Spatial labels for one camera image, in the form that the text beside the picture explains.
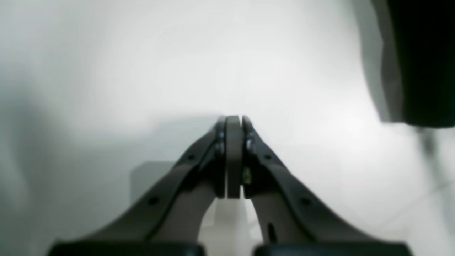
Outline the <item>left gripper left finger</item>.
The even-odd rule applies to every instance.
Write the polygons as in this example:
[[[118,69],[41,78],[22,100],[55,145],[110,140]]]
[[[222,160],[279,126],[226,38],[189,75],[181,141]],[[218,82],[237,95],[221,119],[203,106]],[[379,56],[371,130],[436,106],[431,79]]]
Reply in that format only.
[[[118,219],[74,241],[59,242],[50,256],[203,256],[203,217],[216,199],[239,199],[242,127],[221,116],[171,170]]]

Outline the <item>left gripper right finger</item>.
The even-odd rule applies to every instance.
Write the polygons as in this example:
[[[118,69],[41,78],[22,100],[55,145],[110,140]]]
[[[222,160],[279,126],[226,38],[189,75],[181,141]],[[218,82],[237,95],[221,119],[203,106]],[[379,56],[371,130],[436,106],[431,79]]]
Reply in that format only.
[[[367,234],[300,182],[242,117],[243,190],[263,235],[255,256],[411,256],[403,242]]]

